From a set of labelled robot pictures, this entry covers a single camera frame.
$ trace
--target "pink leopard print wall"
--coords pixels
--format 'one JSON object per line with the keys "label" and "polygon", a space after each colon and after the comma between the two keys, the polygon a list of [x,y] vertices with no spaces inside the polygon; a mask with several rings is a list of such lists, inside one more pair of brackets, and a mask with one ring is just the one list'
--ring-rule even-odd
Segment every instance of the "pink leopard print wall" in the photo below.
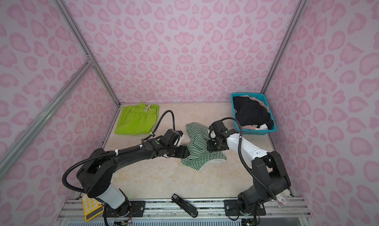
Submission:
{"label": "pink leopard print wall", "polygon": [[50,0],[0,0],[0,159],[84,59]]}
{"label": "pink leopard print wall", "polygon": [[266,95],[316,225],[379,225],[379,0],[312,0]]}
{"label": "pink leopard print wall", "polygon": [[[55,223],[74,191],[63,173],[98,147],[115,111],[91,70],[0,183],[0,225]],[[76,171],[68,181],[79,186]]]}
{"label": "pink leopard print wall", "polygon": [[298,0],[65,0],[122,102],[260,92]]}

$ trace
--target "table surface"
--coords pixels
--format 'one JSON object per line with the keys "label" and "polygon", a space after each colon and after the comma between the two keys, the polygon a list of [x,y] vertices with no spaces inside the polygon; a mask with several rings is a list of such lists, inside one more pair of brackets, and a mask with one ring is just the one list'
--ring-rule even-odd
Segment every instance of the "table surface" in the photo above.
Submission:
{"label": "table surface", "polygon": [[[214,121],[233,116],[229,102],[161,104],[159,117],[166,110],[174,112],[176,130],[185,133],[182,143],[190,140],[186,124],[198,122],[209,126]],[[116,135],[114,129],[117,122],[118,119],[106,143],[106,151],[138,145],[147,136]],[[224,123],[227,128],[234,128],[232,120],[225,120]],[[172,119],[168,113],[162,119],[156,135],[163,135],[170,128]],[[272,151],[267,135],[244,135],[244,138],[261,149]],[[225,153],[225,163],[210,163],[202,171],[184,166],[178,158],[158,157],[139,161],[115,172],[112,183],[130,199],[171,198],[174,193],[182,198],[237,197],[253,184],[253,180],[241,164],[237,152],[228,150]]]}

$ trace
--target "green and white striped garment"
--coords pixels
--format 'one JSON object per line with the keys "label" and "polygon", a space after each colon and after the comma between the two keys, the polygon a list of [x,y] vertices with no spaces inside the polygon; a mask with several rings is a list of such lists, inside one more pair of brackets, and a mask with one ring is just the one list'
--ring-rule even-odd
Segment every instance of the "green and white striped garment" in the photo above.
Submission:
{"label": "green and white striped garment", "polygon": [[206,142],[209,140],[208,128],[200,123],[190,123],[186,125],[190,142],[187,146],[190,155],[181,160],[182,164],[196,170],[203,170],[208,163],[226,162],[226,155],[222,151],[209,153],[206,149]]}

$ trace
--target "drawstring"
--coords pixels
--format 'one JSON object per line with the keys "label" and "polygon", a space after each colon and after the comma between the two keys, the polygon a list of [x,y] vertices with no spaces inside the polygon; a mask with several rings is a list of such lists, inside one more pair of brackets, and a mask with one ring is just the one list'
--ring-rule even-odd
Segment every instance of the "drawstring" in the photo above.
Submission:
{"label": "drawstring", "polygon": [[150,109],[150,106],[151,106],[151,104],[149,104],[148,106],[146,106],[146,108],[145,108],[144,112],[147,112],[147,110],[150,110],[150,111],[152,111],[152,110]]}

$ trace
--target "black clothing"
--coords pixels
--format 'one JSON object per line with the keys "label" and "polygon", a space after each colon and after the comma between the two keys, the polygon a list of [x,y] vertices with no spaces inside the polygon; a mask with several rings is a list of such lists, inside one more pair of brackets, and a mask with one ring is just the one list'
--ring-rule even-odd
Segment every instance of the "black clothing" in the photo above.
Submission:
{"label": "black clothing", "polygon": [[271,130],[274,127],[274,121],[271,119],[271,114],[266,108],[261,106],[258,101],[251,100],[249,97],[235,96],[233,97],[236,119],[241,126],[261,125],[266,124]]}

